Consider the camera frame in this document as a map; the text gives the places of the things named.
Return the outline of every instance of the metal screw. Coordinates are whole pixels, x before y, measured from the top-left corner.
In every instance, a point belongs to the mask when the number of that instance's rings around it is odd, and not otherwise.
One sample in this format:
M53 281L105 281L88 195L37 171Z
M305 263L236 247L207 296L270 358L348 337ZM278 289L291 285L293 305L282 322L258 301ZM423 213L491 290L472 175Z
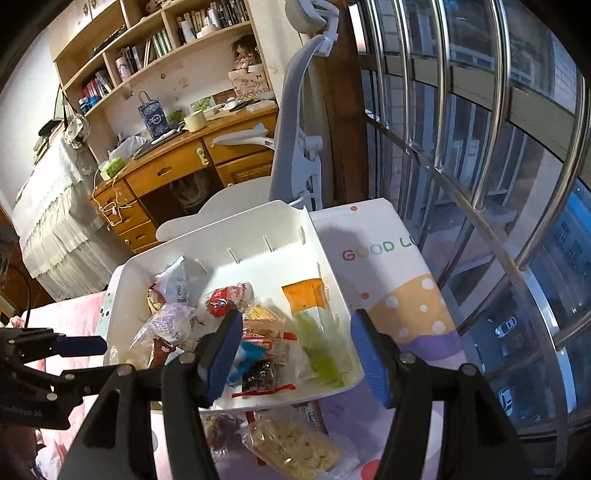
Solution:
M181 353L178 358L178 361L181 362L183 365L193 363L195 360L195 354L193 352L185 352Z
M129 364L125 364L125 365L121 365L118 369L117 369L117 375L119 375L120 377L126 377L127 375L129 375L132 371L134 370L134 368L129 365Z
M474 377L478 369L472 364L463 364L461 367L462 373L468 377Z
M411 352L402 352L400 354L400 361L403 364L412 365L414 362L417 361L417 357L414 353Z

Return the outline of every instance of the desk drawer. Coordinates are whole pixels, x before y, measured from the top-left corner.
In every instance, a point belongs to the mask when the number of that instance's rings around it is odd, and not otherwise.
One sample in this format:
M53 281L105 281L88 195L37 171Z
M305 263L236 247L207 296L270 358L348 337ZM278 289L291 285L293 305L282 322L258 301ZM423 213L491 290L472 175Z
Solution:
M149 220L148 215L144 212L144 209L139 205L138 202L131 202L129 208L122 208L119 210L121 213L121 219L119 215L109 215L108 219L111 225L117 223L115 226L107 226L107 228L113 230L115 233L123 233L134 226L138 226Z
M224 128L223 130L218 130L217 132L214 132L212 134L205 135L203 137L203 143L205 144L205 147L207 148L207 151L209 152L209 155L211 156L213 163L219 165L220 163L235 160L237 158L244 157L245 155L250 155L252 153L259 152L261 150L268 150L268 148L263 147L262 145L212 146L212 141L214 138L231 132L238 132L240 130L250 130L258 124L265 125L266 129L269 130L267 136L273 138L273 135L275 135L275 123L277 123L277 116L274 113L260 116L259 118L249 120L248 122L243 122L241 124L234 125L233 127Z
M224 163L224 165L216 167L217 174L225 187L259 177L268 177L271 175L273 154L273 150L266 149L265 151L253 153L238 160Z
M156 241L156 226L152 222L145 222L121 233L119 237L131 250L136 250Z
M135 200L134 194L123 180L116 181L111 187L107 187L104 192L100 192L95 196L95 200L100 203L101 207L113 203L115 200L119 205L126 205ZM97 208L96 203L93 202L92 206Z
M203 148L200 140L178 147L127 175L127 183L136 196L141 197L174 180L206 168L210 162L206 152L202 152L203 157L197 153L199 148Z

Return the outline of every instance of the polka dot pattern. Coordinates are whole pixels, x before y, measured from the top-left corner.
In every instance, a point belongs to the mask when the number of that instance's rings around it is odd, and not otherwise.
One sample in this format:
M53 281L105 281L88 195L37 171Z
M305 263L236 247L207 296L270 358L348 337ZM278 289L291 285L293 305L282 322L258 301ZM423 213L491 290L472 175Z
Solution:
M379 332L403 344L419 337L443 336L456 329L431 274L400 285L368 313Z
M389 309L395 309L398 307L398 299L394 296L394 295L390 295L388 298L386 298L386 306Z

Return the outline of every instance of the cabinet door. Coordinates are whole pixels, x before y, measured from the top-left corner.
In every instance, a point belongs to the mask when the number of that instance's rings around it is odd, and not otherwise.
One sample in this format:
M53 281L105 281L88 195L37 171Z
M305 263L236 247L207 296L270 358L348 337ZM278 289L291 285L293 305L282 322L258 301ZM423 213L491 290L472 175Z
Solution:
M271 175L273 150L263 150L246 157L216 166L225 187L242 181Z
M92 17L87 0L74 0L47 27L49 52L55 60L66 45L87 26Z
M88 0L92 18L96 18L105 8L110 4L114 4L116 1L118 0Z

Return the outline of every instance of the wooden desk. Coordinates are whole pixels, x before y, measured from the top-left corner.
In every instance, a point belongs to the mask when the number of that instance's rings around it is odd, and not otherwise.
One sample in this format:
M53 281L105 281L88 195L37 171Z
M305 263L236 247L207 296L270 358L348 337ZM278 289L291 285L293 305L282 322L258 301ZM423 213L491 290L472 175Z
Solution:
M118 215L105 214L112 225L118 223L111 228L132 252L144 252L158 245L155 234L162 223L184 215L170 189L163 188L172 181L204 170L214 194L232 184L270 175L272 150L261 145L214 146L212 140L230 132L251 129L259 123L273 136L276 121L277 107L272 106L255 113L243 110L208 122L207 127L198 132L185 132L130 162L116 176L115 182L101 182L91 202L99 216L110 203L125 206L120 209L120 223Z

